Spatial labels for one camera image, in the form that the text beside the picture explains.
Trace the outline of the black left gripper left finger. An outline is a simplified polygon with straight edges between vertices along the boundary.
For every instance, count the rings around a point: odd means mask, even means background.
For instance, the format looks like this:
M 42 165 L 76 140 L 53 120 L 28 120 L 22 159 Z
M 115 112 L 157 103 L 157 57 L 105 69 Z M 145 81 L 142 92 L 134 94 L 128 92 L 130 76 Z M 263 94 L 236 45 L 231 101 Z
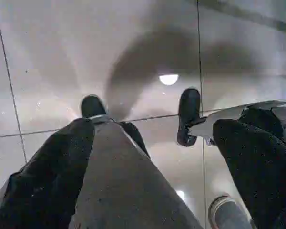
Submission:
M 94 124 L 79 118 L 52 134 L 0 191 L 0 229 L 66 229 L 92 151 Z

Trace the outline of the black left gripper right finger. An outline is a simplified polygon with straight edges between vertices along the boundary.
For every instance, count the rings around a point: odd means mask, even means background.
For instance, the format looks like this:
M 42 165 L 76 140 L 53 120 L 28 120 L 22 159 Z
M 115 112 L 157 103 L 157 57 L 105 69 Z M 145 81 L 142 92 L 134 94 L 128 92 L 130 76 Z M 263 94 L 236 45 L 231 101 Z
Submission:
M 237 120 L 213 125 L 214 141 L 259 229 L 286 229 L 286 145 Z

